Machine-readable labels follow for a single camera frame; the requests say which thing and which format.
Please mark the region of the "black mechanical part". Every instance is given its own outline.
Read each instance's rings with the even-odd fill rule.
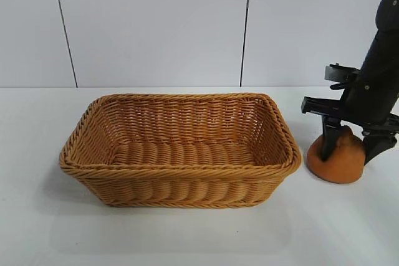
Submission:
[[[375,22],[378,31],[360,70],[339,64],[325,69],[325,79],[337,82],[331,89],[344,90],[340,100],[302,102],[303,113],[322,116],[324,161],[336,147],[341,121],[363,128],[366,164],[397,143],[399,116],[391,111],[399,98],[399,0],[382,0]]]

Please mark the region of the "clay-like orange object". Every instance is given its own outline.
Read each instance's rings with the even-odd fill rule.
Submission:
[[[363,174],[366,159],[363,143],[353,135],[348,126],[343,126],[334,152],[327,161],[322,161],[320,151],[323,136],[314,141],[307,152],[307,167],[319,178],[333,183],[352,183]]]

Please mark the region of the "white tabletop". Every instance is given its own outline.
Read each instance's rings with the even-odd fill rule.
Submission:
[[[303,97],[340,96],[327,87],[0,89],[0,265],[399,265],[398,150],[349,185],[302,165],[256,207],[104,206],[58,156],[92,100],[126,92],[267,93],[303,152],[321,132],[319,116],[301,113]]]

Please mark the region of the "rectangular basket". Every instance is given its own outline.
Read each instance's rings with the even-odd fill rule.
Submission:
[[[276,104],[256,93],[104,96],[60,154],[111,206],[247,207],[300,165]]]

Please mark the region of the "white wall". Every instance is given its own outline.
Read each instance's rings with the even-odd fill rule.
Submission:
[[[0,87],[74,87],[57,0],[0,0]]]
[[[243,85],[360,67],[380,0],[249,0]],[[0,0],[0,87],[74,87],[58,0]],[[80,87],[238,86],[246,0],[61,0]]]
[[[361,67],[381,0],[250,0],[243,85],[326,85],[324,67]]]
[[[246,0],[61,0],[80,87],[238,86]]]

